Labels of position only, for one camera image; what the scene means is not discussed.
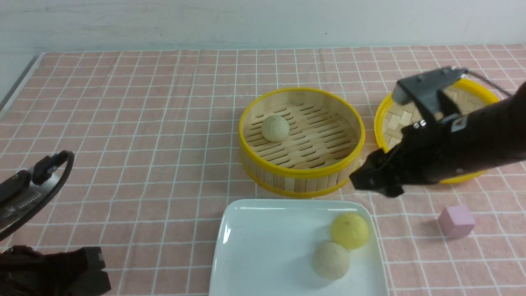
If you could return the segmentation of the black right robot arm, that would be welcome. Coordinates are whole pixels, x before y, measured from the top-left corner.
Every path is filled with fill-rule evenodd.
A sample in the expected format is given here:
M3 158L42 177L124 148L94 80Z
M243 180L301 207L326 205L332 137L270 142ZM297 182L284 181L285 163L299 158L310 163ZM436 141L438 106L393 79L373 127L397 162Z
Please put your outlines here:
M477 171L525 160L525 85L502 101L450 122L439 132L412 126L391 151L376 150L350 174L356 190L386 197L404 193L405 185L431 185Z

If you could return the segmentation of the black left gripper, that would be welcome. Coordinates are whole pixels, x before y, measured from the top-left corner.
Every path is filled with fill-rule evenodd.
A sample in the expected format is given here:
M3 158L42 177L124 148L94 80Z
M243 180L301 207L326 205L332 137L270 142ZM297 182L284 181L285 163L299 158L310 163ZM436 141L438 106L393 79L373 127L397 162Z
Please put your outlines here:
M2 296L102 296L111 283L100 247L42 254L16 245L0 256Z

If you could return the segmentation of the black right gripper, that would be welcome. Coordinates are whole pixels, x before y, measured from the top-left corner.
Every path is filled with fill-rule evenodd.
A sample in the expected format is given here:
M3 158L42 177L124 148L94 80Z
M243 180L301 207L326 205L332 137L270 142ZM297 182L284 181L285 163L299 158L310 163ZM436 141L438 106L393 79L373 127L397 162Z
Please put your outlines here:
M398 197L405 185L437 184L452 178L446 161L451 121L420 121L401 129L402 140L391 150L370 153L349 179L356 190Z

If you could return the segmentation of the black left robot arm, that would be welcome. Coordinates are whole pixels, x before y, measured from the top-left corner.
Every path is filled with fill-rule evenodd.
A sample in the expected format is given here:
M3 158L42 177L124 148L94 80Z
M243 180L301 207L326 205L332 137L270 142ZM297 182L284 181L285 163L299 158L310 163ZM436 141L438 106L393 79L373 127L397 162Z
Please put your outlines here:
M32 183L33 169L19 171L1 184L1 229L43 201L60 179L53 174ZM102 296L111 290L100 247L43 254L27 245L1 253L2 296Z

